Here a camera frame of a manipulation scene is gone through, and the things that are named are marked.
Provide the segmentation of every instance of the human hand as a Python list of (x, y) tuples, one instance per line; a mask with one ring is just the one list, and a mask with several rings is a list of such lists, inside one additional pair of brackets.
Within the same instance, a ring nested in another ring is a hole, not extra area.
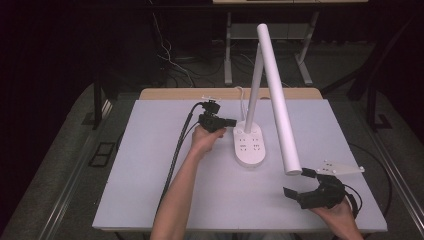
[(343, 240), (363, 239), (346, 198), (331, 209), (320, 207), (310, 210), (320, 216), (339, 238)]
[(212, 150), (216, 139), (222, 138), (226, 131), (227, 129), (221, 128), (210, 133), (202, 126), (197, 126), (192, 135), (191, 150), (196, 151), (200, 154), (200, 157), (203, 157), (205, 153)]

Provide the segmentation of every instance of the background desk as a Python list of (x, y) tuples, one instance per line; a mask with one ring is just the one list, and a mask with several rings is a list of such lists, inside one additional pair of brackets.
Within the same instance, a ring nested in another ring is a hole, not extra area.
[[(240, 98), (237, 89), (174, 91), (175, 98), (184, 100), (148, 100), (172, 97), (173, 90), (152, 89), (143, 91), (143, 100), (134, 105), (93, 227), (113, 231), (150, 230), (188, 111), (203, 95), (219, 98), (233, 92), (232, 98)], [(262, 89), (261, 96), (266, 96), (266, 92), (267, 89)], [(316, 169), (326, 159), (356, 165), (328, 102), (320, 99), (318, 91), (288, 89), (285, 92), (287, 95), (291, 92), (292, 97), (296, 92), (304, 92), (309, 98), (287, 101), (302, 166)], [(239, 100), (222, 100), (219, 104), (219, 116), (241, 119)], [(199, 109), (194, 112), (193, 123), (201, 112)], [(240, 166), (235, 160), (233, 135), (229, 130), (199, 165), (188, 230), (316, 232), (327, 229), (318, 216), (301, 210), (296, 201), (284, 197), (283, 187), (306, 192), (316, 189), (318, 183), (303, 176), (284, 175), (269, 100), (258, 101), (255, 122), (264, 133), (267, 155), (263, 164), (254, 170)], [(189, 141), (183, 144), (175, 171), (189, 146)], [(364, 200), (357, 219), (359, 228), (365, 232), (385, 231), (385, 220), (362, 175), (340, 179), (355, 188)]]

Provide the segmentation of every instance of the person's right arm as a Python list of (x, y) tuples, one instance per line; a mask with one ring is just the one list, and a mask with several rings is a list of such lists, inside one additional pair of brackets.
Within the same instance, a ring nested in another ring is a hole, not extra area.
[(312, 208), (312, 212), (324, 220), (330, 230), (343, 240), (363, 240), (356, 226), (355, 218), (346, 199), (331, 209)]

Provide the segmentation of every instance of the lamp base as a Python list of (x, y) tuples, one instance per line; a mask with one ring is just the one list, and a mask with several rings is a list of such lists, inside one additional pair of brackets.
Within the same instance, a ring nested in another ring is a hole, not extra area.
[(233, 128), (237, 162), (246, 168), (259, 166), (265, 158), (265, 144), (261, 128), (254, 122), (250, 133), (245, 133), (246, 121), (237, 122)]

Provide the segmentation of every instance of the white desk lamp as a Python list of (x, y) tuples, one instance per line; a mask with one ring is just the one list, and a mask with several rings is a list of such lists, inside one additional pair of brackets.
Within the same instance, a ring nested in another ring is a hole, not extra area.
[(285, 173), (286, 175), (298, 175), (302, 172), (302, 168), (299, 163), (299, 156), (297, 154), (296, 143), (287, 113), (283, 87), (281, 85), (268, 27), (265, 24), (260, 24), (257, 27), (257, 31), (259, 44), (256, 52), (247, 117), (245, 121), (238, 122), (233, 129), (235, 152), (239, 160), (238, 162), (247, 168), (259, 166), (265, 158), (265, 145), (262, 131), (260, 127), (253, 122), (259, 85), (265, 66)]

